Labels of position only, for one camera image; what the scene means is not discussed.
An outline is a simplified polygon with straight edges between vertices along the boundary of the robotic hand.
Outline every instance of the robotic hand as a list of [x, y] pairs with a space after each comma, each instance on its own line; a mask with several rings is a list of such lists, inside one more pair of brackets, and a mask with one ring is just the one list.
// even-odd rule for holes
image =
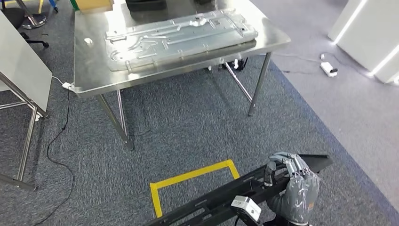
[[287, 168], [290, 181], [284, 194], [266, 200], [269, 208], [276, 213], [267, 226], [309, 225], [309, 218], [319, 193], [319, 177], [310, 171], [308, 165], [297, 154], [278, 152], [270, 157], [265, 170], [265, 186], [273, 186], [274, 173], [279, 166]]

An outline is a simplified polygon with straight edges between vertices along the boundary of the table leg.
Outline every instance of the table leg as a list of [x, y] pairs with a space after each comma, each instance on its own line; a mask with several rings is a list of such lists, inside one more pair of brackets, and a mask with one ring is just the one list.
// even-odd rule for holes
[[28, 191], [34, 191], [36, 190], [36, 187], [27, 183], [24, 183], [22, 181], [16, 180], [14, 178], [11, 178], [9, 176], [6, 176], [4, 174], [0, 174], [0, 181], [4, 181], [9, 185], [14, 185], [17, 186], [19, 188], [28, 190]]
[[28, 160], [29, 148], [31, 146], [31, 139], [33, 133], [33, 127], [35, 125], [36, 115], [37, 115], [37, 107], [33, 107], [31, 121], [29, 122], [29, 127], [28, 127], [28, 134], [26, 135], [25, 139], [24, 151], [22, 152], [22, 158], [19, 164], [18, 175], [16, 177], [16, 179], [19, 181], [22, 181], [24, 179], [26, 161]]
[[234, 71], [231, 69], [230, 65], [228, 62], [224, 63], [224, 66], [227, 68], [227, 71], [229, 72], [229, 74], [232, 76], [232, 78], [234, 79], [234, 81], [237, 83], [238, 87], [241, 89], [241, 91], [245, 94], [245, 97], [252, 102], [252, 97], [251, 95], [248, 93], [248, 91], [245, 89], [245, 87], [242, 85], [242, 83], [240, 82], [240, 80], [237, 78], [236, 74], [234, 73]]
[[271, 53], [267, 53], [266, 57], [264, 58], [263, 66], [261, 69], [261, 73], [259, 75], [259, 79], [258, 79], [258, 83], [256, 85], [254, 96], [252, 97], [252, 102], [251, 102], [251, 106], [249, 107], [248, 116], [252, 116], [254, 113], [256, 101], [258, 100], [259, 93], [262, 90], [263, 81], [267, 75], [267, 68], [269, 67], [270, 58], [271, 58]]
[[28, 103], [25, 101], [20, 101], [20, 102], [11, 103], [11, 104], [0, 105], [0, 110], [11, 108], [11, 107], [17, 107], [17, 106], [21, 106], [21, 105], [27, 105], [27, 104]]
[[117, 91], [117, 95], [118, 95], [120, 123], [121, 123], [122, 129], [125, 131], [125, 134], [127, 136], [128, 135], [128, 129], [126, 128], [125, 114], [123, 113], [123, 105], [122, 105], [122, 98], [120, 96], [120, 89]]
[[115, 117], [115, 114], [113, 113], [111, 107], [109, 106], [107, 100], [105, 99], [104, 95], [100, 94], [97, 95], [97, 100], [100, 102], [101, 107], [104, 109], [105, 113], [107, 113], [108, 118], [111, 120], [114, 128], [116, 129], [117, 133], [119, 134], [120, 138], [122, 138], [123, 142], [126, 144], [126, 146], [129, 149], [133, 149], [134, 145], [129, 142], [129, 138], [125, 134], [124, 129], [121, 127], [119, 124], [118, 120]]

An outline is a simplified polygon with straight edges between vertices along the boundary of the aluminum plate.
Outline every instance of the aluminum plate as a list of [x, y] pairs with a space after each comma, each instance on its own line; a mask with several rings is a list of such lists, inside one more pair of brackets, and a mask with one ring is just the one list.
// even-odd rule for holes
[[257, 36], [258, 32], [241, 14], [225, 9], [108, 31], [105, 42], [110, 70], [121, 71], [176, 61]]

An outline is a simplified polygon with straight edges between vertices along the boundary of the white cable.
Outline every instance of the white cable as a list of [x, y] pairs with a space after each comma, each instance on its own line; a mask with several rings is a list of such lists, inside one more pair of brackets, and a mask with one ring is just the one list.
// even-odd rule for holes
[[53, 79], [57, 79], [61, 83], [61, 85], [63, 85], [63, 82], [61, 82], [61, 80], [59, 78], [57, 78], [55, 76], [52, 76], [52, 77], [53, 77]]

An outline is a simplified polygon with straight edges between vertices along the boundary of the stainless steel table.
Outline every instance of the stainless steel table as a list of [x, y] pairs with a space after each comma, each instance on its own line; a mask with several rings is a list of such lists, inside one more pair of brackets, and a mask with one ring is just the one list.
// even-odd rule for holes
[[[129, 148], [124, 120], [120, 90], [135, 85], [163, 79], [166, 77], [206, 68], [212, 65], [225, 64], [229, 73], [251, 102], [248, 115], [252, 115], [263, 81], [271, 53], [286, 46], [290, 38], [277, 27], [249, 0], [213, 0], [200, 5], [193, 0], [167, 0], [168, 8], [162, 11], [130, 13], [126, 4], [115, 0], [113, 10], [91, 14], [75, 13], [75, 93], [80, 97], [96, 96], [107, 113], [116, 131]], [[107, 31], [125, 30], [139, 24], [173, 19], [225, 8], [235, 8], [250, 23], [259, 35], [254, 41], [222, 48], [192, 56], [185, 56], [179, 61], [161, 65], [146, 65], [126, 71], [110, 71], [107, 65], [108, 55], [104, 37]], [[243, 59], [253, 55], [265, 54], [265, 60], [259, 75], [254, 95], [251, 96], [235, 76], [226, 62]], [[112, 112], [103, 94], [117, 91], [120, 107], [121, 124]]]

